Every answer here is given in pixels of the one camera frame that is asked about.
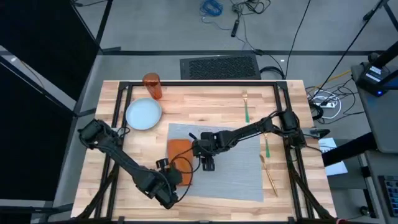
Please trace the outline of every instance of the gray floor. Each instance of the gray floor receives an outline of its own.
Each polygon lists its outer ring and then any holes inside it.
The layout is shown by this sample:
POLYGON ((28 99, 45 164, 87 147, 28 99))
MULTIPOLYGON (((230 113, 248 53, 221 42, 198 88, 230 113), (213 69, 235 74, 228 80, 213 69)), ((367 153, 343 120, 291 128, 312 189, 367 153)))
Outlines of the gray floor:
MULTIPOLYGON (((88 4, 95 0, 81 0, 88 4)), ((228 0, 220 1, 224 12, 220 17, 206 18, 216 21, 220 26, 232 27, 236 15, 231 12, 228 0)), ((230 37, 230 31, 219 30, 214 24, 201 22, 199 6, 201 1, 187 0, 114 0, 106 25, 102 48, 122 47, 123 50, 241 50, 243 43, 230 37)), ((377 0, 316 0, 312 1, 302 28, 297 36, 294 50, 345 50, 363 22, 362 17, 377 0)), ((302 17, 307 0, 273 1, 269 9, 261 15, 245 17, 247 38, 259 49, 290 50, 295 31, 302 17)), ((98 31, 106 3, 80 7, 78 12, 94 35, 98 31)), ((398 15, 398 1, 390 1, 391 9, 398 15)), ((244 39, 243 26, 239 27, 238 37, 244 39)), ((385 50, 398 39, 398 32, 389 20, 385 10, 378 11, 352 50, 385 50)), ((204 56, 99 56, 86 94, 84 109, 90 109, 98 102, 103 80, 140 80, 148 72, 157 72, 161 79, 180 79, 179 60, 188 57, 204 56)), ((287 56, 275 56, 285 70, 287 56)), ((288 79, 303 80, 305 86, 318 85, 329 75, 337 56, 292 56, 289 63, 288 79)), ((259 67, 276 66, 268 56, 258 57, 259 67)), ((366 57, 345 57, 335 75, 349 70, 353 64, 366 61, 366 57)), ((262 79, 276 79, 273 73, 263 73, 262 79)), ((328 86, 345 82, 349 76, 332 81, 328 86)), ((356 91, 352 82, 348 84, 356 91)), ((352 97, 343 100, 343 109, 352 104, 352 97)), ((357 103, 351 110, 362 111, 357 103)), ((79 121, 83 126, 92 117, 79 121)), ((331 130, 330 136, 337 139, 354 139, 369 132, 364 114, 351 116, 342 121, 321 125, 319 128, 331 130)), ((75 198, 84 151, 77 141, 72 142, 70 153, 65 161, 60 189, 55 205, 72 203, 75 198)), ((337 214, 342 218, 359 216, 358 208, 365 205, 363 194, 352 190, 333 190, 337 214)), ((53 216, 59 220, 68 213, 53 216)), ((371 222, 368 217, 361 221, 371 222)))

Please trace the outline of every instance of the green handle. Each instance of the green handle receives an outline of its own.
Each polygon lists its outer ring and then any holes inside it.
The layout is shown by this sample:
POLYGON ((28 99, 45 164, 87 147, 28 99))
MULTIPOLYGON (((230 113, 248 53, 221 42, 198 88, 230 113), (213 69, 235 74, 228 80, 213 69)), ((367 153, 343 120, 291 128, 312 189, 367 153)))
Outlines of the green handle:
POLYGON ((248 104, 244 102, 244 113, 246 114, 246 123, 250 123, 250 118, 249 118, 249 111, 248 111, 248 104))
POLYGON ((270 157, 271 157, 271 154, 269 153, 268 139, 267 139, 267 137, 266 137, 266 157, 267 157, 267 158, 270 158, 270 157))

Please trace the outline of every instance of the gold knife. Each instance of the gold knife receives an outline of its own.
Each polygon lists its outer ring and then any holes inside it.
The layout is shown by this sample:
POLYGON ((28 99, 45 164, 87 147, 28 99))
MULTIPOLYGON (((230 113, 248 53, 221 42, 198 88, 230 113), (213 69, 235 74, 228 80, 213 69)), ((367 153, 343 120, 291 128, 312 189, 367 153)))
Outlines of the gold knife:
POLYGON ((278 191, 276 190, 274 181, 272 180, 271 175, 270 175, 270 173, 269 173, 269 171, 268 171, 268 169, 266 167, 266 160, 264 159, 264 157, 261 154, 260 154, 260 159, 261 159, 262 165, 264 166, 264 168, 265 168, 265 170, 267 172, 267 175, 268 175, 268 178, 269 178, 269 182, 271 182, 271 185, 272 185, 272 188, 274 189, 275 195, 276 195, 276 197, 278 197, 278 191))

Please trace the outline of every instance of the white plate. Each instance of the white plate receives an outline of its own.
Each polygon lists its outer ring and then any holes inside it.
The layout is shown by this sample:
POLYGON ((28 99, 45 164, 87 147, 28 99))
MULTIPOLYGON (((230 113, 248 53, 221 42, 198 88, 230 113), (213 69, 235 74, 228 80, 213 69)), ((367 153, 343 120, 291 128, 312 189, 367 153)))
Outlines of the white plate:
POLYGON ((162 107, 152 98, 138 99, 126 111, 127 123, 137 130, 147 130, 155 126, 161 116, 162 107))

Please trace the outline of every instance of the wooden table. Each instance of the wooden table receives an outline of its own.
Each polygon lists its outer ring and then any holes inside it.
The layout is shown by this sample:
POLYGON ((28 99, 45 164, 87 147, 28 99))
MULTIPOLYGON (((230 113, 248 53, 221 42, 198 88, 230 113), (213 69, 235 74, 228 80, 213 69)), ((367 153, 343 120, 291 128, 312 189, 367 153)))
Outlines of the wooden table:
MULTIPOLYGON (((301 127, 311 128, 313 121, 303 81, 286 82, 292 108, 300 119, 301 127)), ((118 81, 103 83, 96 119, 102 119, 111 124, 118 85, 118 81)), ((272 87, 268 86, 163 86, 163 97, 159 100, 163 110, 161 120, 150 130, 132 130, 124 140, 124 151, 139 164, 154 169, 155 161, 165 157, 169 123, 232 128, 244 126, 244 104, 241 93, 245 89, 248 91, 248 110, 251 121, 257 121, 276 110, 274 92, 272 87)), ((146 97, 150 95, 143 86, 134 87, 132 100, 146 97)), ((125 100, 126 94, 122 97, 120 118, 123 115, 125 100)), ((279 125, 278 118, 274 118, 273 122, 279 125)), ((268 138, 271 158, 266 162, 279 197, 274 195, 267 174, 263 171, 264 202, 186 196, 173 208, 166 210, 159 205, 158 201, 150 200, 138 191, 131 176, 121 170, 113 219, 117 220, 119 216, 125 216, 126 220, 286 221, 287 217, 295 217, 282 138, 275 134, 268 134, 268 138)), ((308 139, 307 142, 308 145, 318 147, 314 139, 308 139)), ((265 156, 263 136, 261 147, 265 156)), ((104 157, 105 155, 99 150, 87 150, 73 206, 73 217, 83 211, 97 192, 104 157)), ((302 149, 302 157, 310 190, 330 214, 336 216, 320 152, 305 148, 302 149)), ((108 193, 104 198, 103 217, 108 204, 108 193)), ((307 211, 301 190, 299 190, 299 196, 302 213, 306 217, 307 211)))

